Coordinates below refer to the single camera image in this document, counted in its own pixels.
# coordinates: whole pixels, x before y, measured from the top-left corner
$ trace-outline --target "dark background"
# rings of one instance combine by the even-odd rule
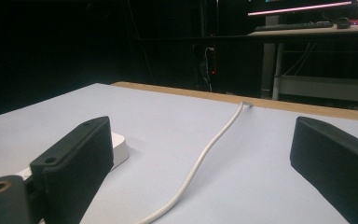
[[[0,2],[0,114],[96,82],[196,90],[197,49],[208,44],[142,46],[133,39],[245,35],[263,23],[247,19],[240,0],[219,1],[219,10],[209,0],[131,0],[131,13],[124,0]],[[213,91],[258,97],[262,44],[209,47],[219,59]]]

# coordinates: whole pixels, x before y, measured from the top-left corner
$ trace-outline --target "keyboard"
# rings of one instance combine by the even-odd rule
[[[330,21],[318,21],[308,23],[296,23],[296,24],[276,24],[257,26],[255,31],[277,31],[277,30],[302,30],[302,29],[317,29],[317,28],[328,28],[332,27],[334,23]]]

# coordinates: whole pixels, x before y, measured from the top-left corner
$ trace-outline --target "monitor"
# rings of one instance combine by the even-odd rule
[[[269,16],[305,10],[350,6],[352,0],[248,0],[248,16]]]

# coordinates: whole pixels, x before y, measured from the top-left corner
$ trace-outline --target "white power strip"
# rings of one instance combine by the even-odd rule
[[[127,148],[126,138],[123,135],[118,133],[112,133],[112,143],[113,143],[113,167],[110,171],[118,167],[121,163],[126,161],[130,157],[130,152]],[[16,173],[16,175],[21,176],[24,180],[31,176],[32,172],[29,167],[23,169],[22,171]]]

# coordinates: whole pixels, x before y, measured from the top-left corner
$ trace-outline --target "white tabletop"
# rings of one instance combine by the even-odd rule
[[[82,223],[134,223],[178,190],[237,105],[94,84],[0,116],[0,176],[16,174],[79,123],[109,116],[130,158],[111,172]],[[156,223],[346,223],[290,165],[299,113],[245,107],[184,198]],[[358,137],[358,121],[306,115]]]

